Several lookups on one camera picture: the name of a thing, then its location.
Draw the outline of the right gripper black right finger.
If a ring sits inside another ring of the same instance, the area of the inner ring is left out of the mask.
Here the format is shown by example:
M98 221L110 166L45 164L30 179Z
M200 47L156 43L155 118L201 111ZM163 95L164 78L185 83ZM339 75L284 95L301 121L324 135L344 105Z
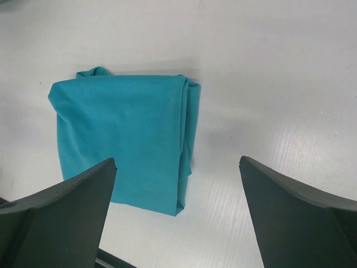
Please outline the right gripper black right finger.
M251 157L239 169L264 267L356 267L356 201Z

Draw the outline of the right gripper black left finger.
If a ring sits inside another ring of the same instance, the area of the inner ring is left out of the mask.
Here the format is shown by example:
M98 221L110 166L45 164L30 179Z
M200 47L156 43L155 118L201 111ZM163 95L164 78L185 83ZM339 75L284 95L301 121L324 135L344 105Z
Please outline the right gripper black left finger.
M94 267L117 168L113 158L47 189L1 201L1 267Z

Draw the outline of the teal t shirt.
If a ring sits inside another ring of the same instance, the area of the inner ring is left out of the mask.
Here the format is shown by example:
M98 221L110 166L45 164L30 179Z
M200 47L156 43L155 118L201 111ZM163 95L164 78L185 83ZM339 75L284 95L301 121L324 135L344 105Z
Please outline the teal t shirt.
M102 67L54 83L49 101L63 178L113 158L113 203L178 215L192 173L200 90L184 75L115 75Z

